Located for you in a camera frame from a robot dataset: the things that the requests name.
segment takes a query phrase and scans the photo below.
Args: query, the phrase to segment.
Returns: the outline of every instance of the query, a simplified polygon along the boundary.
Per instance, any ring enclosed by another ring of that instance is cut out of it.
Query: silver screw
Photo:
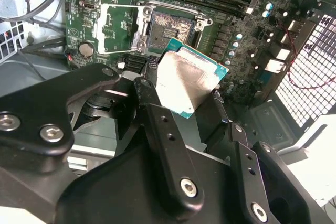
[[[237,131],[239,131],[239,132],[243,132],[243,129],[239,126],[239,125],[235,125],[235,128],[236,128],[236,130]]]
[[[266,152],[271,152],[271,149],[266,144],[263,144],[263,148],[266,150]]]
[[[145,8],[143,10],[144,15],[150,15],[152,13],[152,10],[150,8]]]
[[[190,198],[195,197],[197,194],[196,185],[190,179],[183,178],[181,180],[181,188],[182,191],[186,194],[186,196]]]
[[[10,114],[0,115],[0,131],[13,131],[20,125],[21,121],[18,117]]]
[[[267,214],[258,203],[252,203],[252,211],[261,222],[267,222]]]
[[[109,68],[103,68],[103,73],[106,74],[107,76],[113,76],[113,70]]]
[[[56,143],[63,138],[64,133],[59,127],[49,125],[42,128],[40,136],[47,142]]]

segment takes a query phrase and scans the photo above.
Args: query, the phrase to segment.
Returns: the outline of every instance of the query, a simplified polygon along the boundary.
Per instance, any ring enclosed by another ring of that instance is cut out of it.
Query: black plastic part
[[[202,208],[203,187],[198,180],[172,112],[161,107],[155,86],[146,79],[136,78],[134,89],[138,108],[128,132],[135,134],[139,127],[144,127],[145,137],[143,138],[146,139],[152,151],[160,203],[174,219],[188,220]],[[196,185],[195,197],[188,197],[182,191],[180,184],[183,178],[190,179]]]
[[[257,142],[253,150],[263,171],[271,209],[283,220],[281,223],[333,223],[270,145]]]
[[[183,223],[234,223],[228,212],[237,211],[238,199],[227,190],[227,165],[187,150],[204,184],[206,201],[193,218]],[[54,224],[177,223],[160,204],[160,181],[154,169],[152,152],[146,142],[84,174],[61,196]]]
[[[1,167],[49,172],[62,164],[74,139],[68,114],[79,114],[85,99],[111,89],[119,80],[113,70],[112,77],[104,74],[104,68],[103,64],[90,65],[0,98],[0,113],[13,114],[21,121],[18,129],[0,132]],[[46,125],[58,126],[64,133],[62,140],[43,140],[39,132]]]

